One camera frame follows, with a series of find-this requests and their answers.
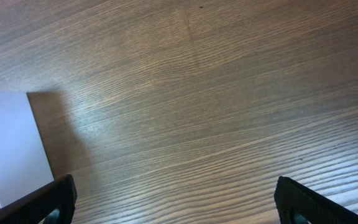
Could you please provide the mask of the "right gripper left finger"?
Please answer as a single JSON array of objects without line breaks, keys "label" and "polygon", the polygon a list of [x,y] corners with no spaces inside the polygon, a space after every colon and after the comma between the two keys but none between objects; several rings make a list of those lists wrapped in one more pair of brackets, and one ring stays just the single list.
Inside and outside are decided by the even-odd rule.
[{"label": "right gripper left finger", "polygon": [[73,176],[54,180],[0,209],[0,224],[71,223],[77,199]]}]

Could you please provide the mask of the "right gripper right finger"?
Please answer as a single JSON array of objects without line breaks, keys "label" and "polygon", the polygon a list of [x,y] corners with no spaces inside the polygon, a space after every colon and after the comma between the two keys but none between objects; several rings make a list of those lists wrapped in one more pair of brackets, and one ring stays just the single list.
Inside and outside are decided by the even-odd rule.
[{"label": "right gripper right finger", "polygon": [[281,224],[358,224],[358,214],[289,177],[278,178],[274,201]]}]

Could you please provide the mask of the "white cardboard box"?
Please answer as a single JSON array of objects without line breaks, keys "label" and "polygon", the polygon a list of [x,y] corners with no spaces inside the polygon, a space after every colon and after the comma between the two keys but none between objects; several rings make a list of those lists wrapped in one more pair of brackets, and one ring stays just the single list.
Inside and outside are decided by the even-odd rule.
[{"label": "white cardboard box", "polygon": [[53,181],[27,94],[0,91],[0,208]]}]

